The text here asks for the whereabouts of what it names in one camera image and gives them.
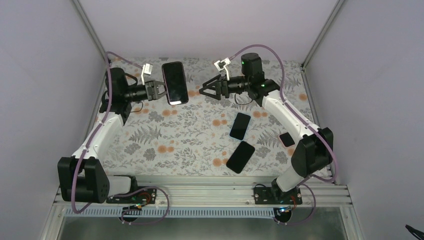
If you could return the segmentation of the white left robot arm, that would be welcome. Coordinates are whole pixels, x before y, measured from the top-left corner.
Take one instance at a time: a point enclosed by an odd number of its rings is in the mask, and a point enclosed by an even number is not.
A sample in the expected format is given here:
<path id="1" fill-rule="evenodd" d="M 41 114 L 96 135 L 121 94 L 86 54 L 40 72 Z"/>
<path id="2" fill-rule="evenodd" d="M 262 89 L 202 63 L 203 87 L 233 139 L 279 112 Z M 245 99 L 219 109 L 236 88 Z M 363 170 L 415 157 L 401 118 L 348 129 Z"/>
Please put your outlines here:
<path id="1" fill-rule="evenodd" d="M 98 119 L 82 145 L 70 157 L 58 164 L 59 186 L 66 202 L 103 203 L 119 195 L 131 203 L 139 197 L 139 188 L 129 175 L 110 175 L 103 160 L 115 136 L 127 122 L 132 103 L 153 101 L 166 93 L 160 92 L 164 83 L 156 80 L 129 84 L 130 74 L 114 67 L 106 71 L 106 91 L 102 95 Z"/>

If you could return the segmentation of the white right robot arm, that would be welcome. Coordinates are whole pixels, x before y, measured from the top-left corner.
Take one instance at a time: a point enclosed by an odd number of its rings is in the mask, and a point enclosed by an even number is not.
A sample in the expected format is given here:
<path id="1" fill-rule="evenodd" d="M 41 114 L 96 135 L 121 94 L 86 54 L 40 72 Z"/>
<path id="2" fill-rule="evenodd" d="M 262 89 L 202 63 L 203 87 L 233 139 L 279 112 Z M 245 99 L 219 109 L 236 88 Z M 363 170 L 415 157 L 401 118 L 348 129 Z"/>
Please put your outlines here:
<path id="1" fill-rule="evenodd" d="M 295 150 L 291 166 L 272 182 L 270 191 L 272 200 L 282 204 L 289 199 L 292 189 L 333 162 L 334 136 L 329 128 L 321 128 L 305 117 L 284 96 L 282 86 L 265 77 L 262 59 L 257 53 L 241 56 L 241 72 L 242 76 L 235 77 L 230 77 L 228 72 L 219 74 L 203 83 L 199 93 L 220 100 L 246 92 L 285 127 Z"/>

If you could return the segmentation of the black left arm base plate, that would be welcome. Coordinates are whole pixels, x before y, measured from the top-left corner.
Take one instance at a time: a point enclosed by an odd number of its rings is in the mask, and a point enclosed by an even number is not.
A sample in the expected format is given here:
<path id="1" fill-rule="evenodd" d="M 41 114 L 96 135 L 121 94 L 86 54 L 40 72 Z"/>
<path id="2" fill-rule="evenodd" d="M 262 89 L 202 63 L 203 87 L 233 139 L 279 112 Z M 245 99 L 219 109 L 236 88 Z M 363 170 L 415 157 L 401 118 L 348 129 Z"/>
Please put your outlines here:
<path id="1" fill-rule="evenodd" d="M 138 191 L 145 188 L 144 186 L 137 187 L 136 190 L 131 190 L 129 196 L 118 196 L 118 197 L 109 197 L 106 199 L 107 204 L 128 204 L 128 205 L 145 205 L 145 204 L 155 204 L 157 189 L 149 188 L 143 191 Z"/>

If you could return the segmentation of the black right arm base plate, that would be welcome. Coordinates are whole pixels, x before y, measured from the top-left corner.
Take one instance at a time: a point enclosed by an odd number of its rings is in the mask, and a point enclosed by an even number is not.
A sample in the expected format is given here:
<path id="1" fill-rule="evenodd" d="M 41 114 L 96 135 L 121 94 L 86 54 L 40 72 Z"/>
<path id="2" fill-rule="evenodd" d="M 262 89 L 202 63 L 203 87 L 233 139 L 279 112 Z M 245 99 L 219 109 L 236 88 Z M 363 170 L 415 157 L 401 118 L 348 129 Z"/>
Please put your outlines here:
<path id="1" fill-rule="evenodd" d="M 253 187 L 253 197 L 256 205 L 301 205 L 303 203 L 299 187 L 282 192 L 278 187 L 257 184 Z"/>

